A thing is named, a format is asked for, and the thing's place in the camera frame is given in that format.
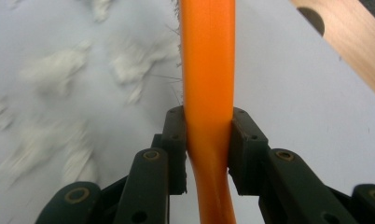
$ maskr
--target white surface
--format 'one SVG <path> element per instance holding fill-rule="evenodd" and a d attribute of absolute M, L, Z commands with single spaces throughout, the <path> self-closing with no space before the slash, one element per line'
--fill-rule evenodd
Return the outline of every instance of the white surface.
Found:
<path fill-rule="evenodd" d="M 103 188 L 125 176 L 134 154 L 160 133 L 165 112 L 178 105 L 168 77 L 180 77 L 178 60 L 157 63 L 139 104 L 125 106 L 131 90 L 115 84 L 108 66 L 107 38 L 129 33 L 150 43 L 175 28 L 168 1 L 118 0 L 98 24 L 90 6 L 70 0 L 24 0 L 15 10 L 0 1 L 0 94 L 18 112 L 87 119 L 95 136 L 94 160 Z M 90 39 L 87 66 L 76 74 L 67 99 L 39 97 L 18 79 L 29 59 Z M 354 185 L 375 183 L 375 95 L 339 60 L 339 55 L 286 1 L 237 1 L 235 105 L 248 111 L 271 147 L 297 152 L 329 186 L 350 194 Z M 18 146 L 13 129 L 0 133 L 0 163 Z M 65 158 L 0 186 L 0 223 L 33 223 L 61 182 Z M 233 201 L 238 223 L 260 223 L 257 198 Z M 171 223 L 199 223 L 188 168 L 188 195 L 171 198 Z"/>

